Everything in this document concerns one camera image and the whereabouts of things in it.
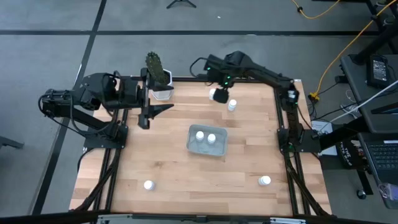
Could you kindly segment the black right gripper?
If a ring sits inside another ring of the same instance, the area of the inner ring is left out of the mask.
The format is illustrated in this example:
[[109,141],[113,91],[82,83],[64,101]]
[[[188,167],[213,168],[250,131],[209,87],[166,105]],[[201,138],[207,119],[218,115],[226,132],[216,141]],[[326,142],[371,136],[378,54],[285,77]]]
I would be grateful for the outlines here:
[[206,78],[208,83],[217,83],[223,89],[216,88],[214,92],[214,100],[218,103],[226,104],[229,98],[227,88],[232,88],[234,85],[234,78],[228,73],[228,70],[222,71],[212,67],[206,67]]

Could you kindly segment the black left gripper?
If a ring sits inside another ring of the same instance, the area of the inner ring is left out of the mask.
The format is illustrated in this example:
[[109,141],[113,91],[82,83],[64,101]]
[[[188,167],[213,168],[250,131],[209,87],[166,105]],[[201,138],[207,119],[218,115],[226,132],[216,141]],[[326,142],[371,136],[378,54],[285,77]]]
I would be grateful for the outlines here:
[[142,86],[140,86],[138,81],[132,76],[119,77],[119,108],[140,108],[141,113],[138,116],[137,124],[142,129],[149,129],[149,119],[154,119],[161,112],[174,106],[174,104],[149,105],[149,89],[153,92],[170,91],[173,90],[174,87],[169,85],[153,85],[148,87],[147,81],[149,81],[149,75],[147,68],[141,69],[140,78]]

